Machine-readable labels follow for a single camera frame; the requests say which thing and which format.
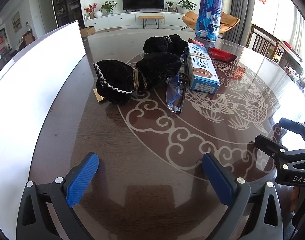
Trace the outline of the white blue medicine box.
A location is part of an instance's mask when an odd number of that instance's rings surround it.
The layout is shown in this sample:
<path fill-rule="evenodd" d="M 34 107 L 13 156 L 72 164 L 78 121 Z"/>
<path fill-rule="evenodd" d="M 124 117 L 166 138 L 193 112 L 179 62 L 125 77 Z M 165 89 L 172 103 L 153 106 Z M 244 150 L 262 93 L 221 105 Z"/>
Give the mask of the white blue medicine box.
<path fill-rule="evenodd" d="M 190 78 L 190 89 L 214 95 L 220 81 L 212 60 L 203 45 L 187 43 L 186 63 Z"/>

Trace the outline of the red foil snack packet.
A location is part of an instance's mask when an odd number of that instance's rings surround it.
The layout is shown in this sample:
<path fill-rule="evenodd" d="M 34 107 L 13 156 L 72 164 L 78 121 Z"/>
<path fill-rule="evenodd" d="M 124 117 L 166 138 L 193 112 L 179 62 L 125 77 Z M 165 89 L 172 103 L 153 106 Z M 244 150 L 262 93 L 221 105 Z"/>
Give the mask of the red foil snack packet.
<path fill-rule="evenodd" d="M 216 48 L 214 44 L 210 43 L 202 43 L 197 40 L 193 40 L 191 38 L 188 39 L 188 42 L 204 46 L 208 52 L 208 55 L 210 55 L 211 58 L 214 58 L 219 61 L 224 61 L 224 62 L 233 62 L 237 59 L 237 55 L 231 54 L 227 51 L 221 50 L 219 48 Z"/>

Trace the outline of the gold cosmetic tube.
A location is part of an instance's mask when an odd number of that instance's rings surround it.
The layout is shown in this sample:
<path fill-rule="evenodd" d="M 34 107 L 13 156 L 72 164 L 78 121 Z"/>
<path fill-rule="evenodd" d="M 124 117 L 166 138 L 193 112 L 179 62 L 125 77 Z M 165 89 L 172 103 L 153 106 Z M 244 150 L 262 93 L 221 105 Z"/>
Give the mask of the gold cosmetic tube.
<path fill-rule="evenodd" d="M 96 88 L 93 90 L 93 92 L 94 92 L 95 98 L 96 98 L 96 100 L 97 100 L 98 103 L 102 103 L 102 102 L 104 102 L 104 101 L 106 100 L 105 97 L 103 97 L 103 96 L 101 96 L 101 95 L 98 94 Z"/>

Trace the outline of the small wooden bench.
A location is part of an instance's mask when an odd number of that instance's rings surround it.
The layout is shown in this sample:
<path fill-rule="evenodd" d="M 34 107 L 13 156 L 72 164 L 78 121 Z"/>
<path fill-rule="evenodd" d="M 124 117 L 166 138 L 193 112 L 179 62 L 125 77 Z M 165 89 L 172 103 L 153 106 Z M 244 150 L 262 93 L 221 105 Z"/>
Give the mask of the small wooden bench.
<path fill-rule="evenodd" d="M 162 15 L 141 15 L 138 17 L 139 20 L 143 21 L 143 29 L 146 28 L 146 24 L 148 20 L 154 20 L 156 28 L 159 29 L 159 20 L 164 20 L 165 17 Z"/>

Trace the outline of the black velvet scrunchie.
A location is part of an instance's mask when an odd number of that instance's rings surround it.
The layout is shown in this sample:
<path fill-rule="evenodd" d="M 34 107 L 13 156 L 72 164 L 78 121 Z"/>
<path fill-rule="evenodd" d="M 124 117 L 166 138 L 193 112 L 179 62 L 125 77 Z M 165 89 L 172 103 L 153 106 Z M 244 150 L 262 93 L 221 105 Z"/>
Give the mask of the black velvet scrunchie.
<path fill-rule="evenodd" d="M 184 41 L 178 34 L 158 37 L 153 36 L 144 42 L 144 53 L 166 52 L 178 57 L 185 52 L 187 41 Z"/>
<path fill-rule="evenodd" d="M 134 89 L 138 92 L 153 89 L 167 78 L 174 77 L 180 68 L 180 59 L 172 53 L 147 53 L 136 63 L 133 70 Z"/>

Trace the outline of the orange lounge chair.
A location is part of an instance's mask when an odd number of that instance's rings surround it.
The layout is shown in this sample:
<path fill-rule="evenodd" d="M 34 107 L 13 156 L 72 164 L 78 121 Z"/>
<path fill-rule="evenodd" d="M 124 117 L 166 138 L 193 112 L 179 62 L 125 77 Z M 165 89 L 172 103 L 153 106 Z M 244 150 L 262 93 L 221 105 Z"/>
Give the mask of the orange lounge chair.
<path fill-rule="evenodd" d="M 198 16 L 195 12 L 189 11 L 182 17 L 182 20 L 188 27 L 195 30 Z M 215 27 L 220 27 L 219 33 L 224 34 L 233 29 L 239 23 L 239 21 L 239 18 L 222 12 L 220 17 L 219 15 L 212 15 L 209 20 L 206 20 L 206 23 L 216 23 Z"/>

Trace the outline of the black velvet scrunchie middle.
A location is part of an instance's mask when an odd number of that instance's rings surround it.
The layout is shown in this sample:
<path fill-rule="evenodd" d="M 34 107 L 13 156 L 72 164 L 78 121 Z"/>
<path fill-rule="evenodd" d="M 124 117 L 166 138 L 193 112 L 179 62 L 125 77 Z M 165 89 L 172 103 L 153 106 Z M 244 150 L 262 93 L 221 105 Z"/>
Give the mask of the black velvet scrunchie middle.
<path fill-rule="evenodd" d="M 138 92 L 153 89 L 167 78 L 174 77 L 180 68 L 180 59 L 172 53 L 147 53 L 136 63 L 133 70 L 134 89 Z"/>

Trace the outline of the blue clear safety glasses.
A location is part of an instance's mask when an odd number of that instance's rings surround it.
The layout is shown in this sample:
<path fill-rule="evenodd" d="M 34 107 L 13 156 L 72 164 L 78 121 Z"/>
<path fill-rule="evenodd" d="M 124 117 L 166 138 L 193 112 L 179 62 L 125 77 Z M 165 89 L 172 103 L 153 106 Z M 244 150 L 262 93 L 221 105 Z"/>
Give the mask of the blue clear safety glasses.
<path fill-rule="evenodd" d="M 186 91 L 189 84 L 187 75 L 187 48 L 181 55 L 181 68 L 179 72 L 167 81 L 166 104 L 168 109 L 175 114 L 180 114 L 184 105 Z"/>

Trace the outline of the blue camouflage bottle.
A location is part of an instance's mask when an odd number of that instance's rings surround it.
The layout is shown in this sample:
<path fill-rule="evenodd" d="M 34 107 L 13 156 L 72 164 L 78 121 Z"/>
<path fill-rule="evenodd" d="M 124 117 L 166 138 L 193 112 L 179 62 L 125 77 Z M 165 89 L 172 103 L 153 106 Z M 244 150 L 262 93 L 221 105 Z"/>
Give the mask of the blue camouflage bottle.
<path fill-rule="evenodd" d="M 212 15 L 221 16 L 223 0 L 200 0 L 195 35 L 210 42 L 216 42 L 219 36 L 220 27 L 215 27 L 216 23 L 206 23 Z"/>

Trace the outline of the black velvet scrunchie far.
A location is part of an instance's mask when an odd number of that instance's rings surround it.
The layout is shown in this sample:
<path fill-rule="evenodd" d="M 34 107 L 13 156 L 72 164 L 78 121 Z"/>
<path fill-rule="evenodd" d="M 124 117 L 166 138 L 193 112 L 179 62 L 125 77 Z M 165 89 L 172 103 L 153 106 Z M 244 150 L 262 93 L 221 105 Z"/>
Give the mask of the black velvet scrunchie far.
<path fill-rule="evenodd" d="M 158 37 L 153 36 L 144 42 L 144 53 L 166 52 L 178 57 L 185 52 L 187 41 L 184 41 L 178 34 Z"/>

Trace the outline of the wooden dining chair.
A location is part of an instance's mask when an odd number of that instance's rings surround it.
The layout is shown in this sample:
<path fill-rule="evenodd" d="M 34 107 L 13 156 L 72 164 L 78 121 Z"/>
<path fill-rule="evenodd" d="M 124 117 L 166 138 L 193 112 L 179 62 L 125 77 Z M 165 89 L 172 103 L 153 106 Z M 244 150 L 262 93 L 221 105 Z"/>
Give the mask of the wooden dining chair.
<path fill-rule="evenodd" d="M 275 63 L 281 60 L 282 50 L 280 40 L 265 31 L 264 29 L 252 24 L 246 47 L 269 58 Z"/>

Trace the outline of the cardboard box on floor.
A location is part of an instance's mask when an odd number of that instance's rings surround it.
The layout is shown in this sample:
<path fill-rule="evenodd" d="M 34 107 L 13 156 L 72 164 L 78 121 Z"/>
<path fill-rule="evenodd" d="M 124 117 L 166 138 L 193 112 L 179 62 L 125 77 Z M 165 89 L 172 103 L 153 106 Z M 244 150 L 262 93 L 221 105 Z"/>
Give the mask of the cardboard box on floor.
<path fill-rule="evenodd" d="M 89 35 L 95 34 L 95 27 L 94 26 L 89 26 L 80 29 L 80 34 L 82 37 L 88 37 Z"/>

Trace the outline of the white cardboard sorting box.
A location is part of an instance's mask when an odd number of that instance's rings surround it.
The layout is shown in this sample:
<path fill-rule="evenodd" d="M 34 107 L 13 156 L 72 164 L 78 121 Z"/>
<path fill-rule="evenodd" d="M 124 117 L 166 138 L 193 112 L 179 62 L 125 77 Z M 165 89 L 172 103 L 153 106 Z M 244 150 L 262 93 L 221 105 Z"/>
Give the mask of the white cardboard sorting box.
<path fill-rule="evenodd" d="M 0 230 L 16 237 L 23 190 L 43 123 L 85 55 L 78 22 L 42 36 L 0 71 Z"/>

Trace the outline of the white tv cabinet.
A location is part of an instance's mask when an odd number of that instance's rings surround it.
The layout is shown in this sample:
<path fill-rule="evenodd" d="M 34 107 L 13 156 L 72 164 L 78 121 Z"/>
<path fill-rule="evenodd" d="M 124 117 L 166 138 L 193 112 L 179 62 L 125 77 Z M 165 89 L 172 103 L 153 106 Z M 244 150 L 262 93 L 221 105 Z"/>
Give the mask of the white tv cabinet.
<path fill-rule="evenodd" d="M 138 17 L 141 15 L 162 15 L 165 17 L 164 20 L 159 20 L 159 29 L 174 29 L 181 30 L 186 27 L 182 17 L 184 14 L 178 12 L 125 12 L 119 14 L 110 14 L 101 16 L 99 18 L 93 18 L 85 20 L 85 27 L 94 26 L 96 31 L 110 29 L 110 28 L 138 28 L 143 29 L 143 21 L 139 20 Z M 154 20 L 148 20 L 146 28 L 156 28 Z"/>

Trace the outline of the black beaded scrunchie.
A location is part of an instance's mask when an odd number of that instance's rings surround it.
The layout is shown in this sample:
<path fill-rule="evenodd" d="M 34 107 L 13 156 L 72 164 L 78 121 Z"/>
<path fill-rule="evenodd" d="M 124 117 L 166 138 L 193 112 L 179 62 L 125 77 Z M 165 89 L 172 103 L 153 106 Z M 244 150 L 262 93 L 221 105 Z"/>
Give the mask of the black beaded scrunchie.
<path fill-rule="evenodd" d="M 135 91 L 133 68 L 118 60 L 102 60 L 93 64 L 97 76 L 97 93 L 109 102 L 123 105 Z"/>

